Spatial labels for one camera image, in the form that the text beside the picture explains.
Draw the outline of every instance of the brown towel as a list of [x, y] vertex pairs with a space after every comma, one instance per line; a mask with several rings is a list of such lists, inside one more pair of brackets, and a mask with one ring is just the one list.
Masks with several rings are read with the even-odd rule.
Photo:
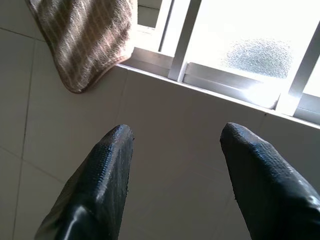
[[26, 0], [65, 87], [82, 93], [130, 58], [137, 0]]

